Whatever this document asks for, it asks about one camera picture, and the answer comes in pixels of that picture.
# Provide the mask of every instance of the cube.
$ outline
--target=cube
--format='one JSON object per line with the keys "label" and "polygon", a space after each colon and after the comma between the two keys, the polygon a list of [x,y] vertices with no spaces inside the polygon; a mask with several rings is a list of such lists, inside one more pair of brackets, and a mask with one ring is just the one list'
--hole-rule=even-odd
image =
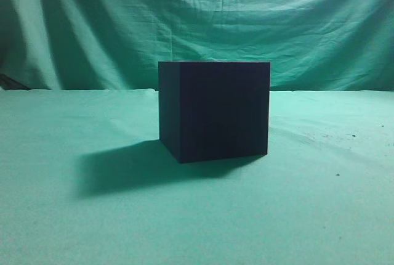
{"label": "cube", "polygon": [[269,62],[159,62],[159,138],[180,163],[266,155]]}

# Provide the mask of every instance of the table surface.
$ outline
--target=table surface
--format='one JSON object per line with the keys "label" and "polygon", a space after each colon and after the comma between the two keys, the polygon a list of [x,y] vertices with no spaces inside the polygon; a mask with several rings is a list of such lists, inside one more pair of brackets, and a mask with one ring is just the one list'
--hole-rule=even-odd
{"label": "table surface", "polygon": [[266,157],[185,165],[151,89],[0,104],[0,264],[394,264],[394,92],[272,92]]}

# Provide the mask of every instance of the green cloth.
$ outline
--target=green cloth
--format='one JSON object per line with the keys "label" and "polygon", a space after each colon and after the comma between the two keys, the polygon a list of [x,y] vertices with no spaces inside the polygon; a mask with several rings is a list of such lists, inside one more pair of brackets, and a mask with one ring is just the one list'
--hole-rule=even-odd
{"label": "green cloth", "polygon": [[156,89],[160,60],[269,60],[274,90],[387,91],[393,26],[394,0],[0,0],[0,72]]}
{"label": "green cloth", "polygon": [[273,92],[266,157],[186,165],[152,89],[0,99],[0,264],[394,260],[394,92]]}

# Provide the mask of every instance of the black cube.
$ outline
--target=black cube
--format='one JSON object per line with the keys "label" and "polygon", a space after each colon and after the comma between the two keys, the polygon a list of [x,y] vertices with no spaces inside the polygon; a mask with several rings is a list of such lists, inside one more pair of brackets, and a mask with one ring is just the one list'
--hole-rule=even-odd
{"label": "black cube", "polygon": [[180,163],[268,153],[269,62],[159,62],[159,136]]}

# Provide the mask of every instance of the green backdrop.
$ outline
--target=green backdrop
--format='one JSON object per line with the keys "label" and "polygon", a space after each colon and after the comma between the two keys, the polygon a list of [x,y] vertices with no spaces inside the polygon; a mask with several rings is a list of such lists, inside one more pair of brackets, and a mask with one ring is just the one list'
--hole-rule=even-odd
{"label": "green backdrop", "polygon": [[0,72],[157,88],[159,60],[271,61],[273,90],[394,89],[394,0],[0,0]]}

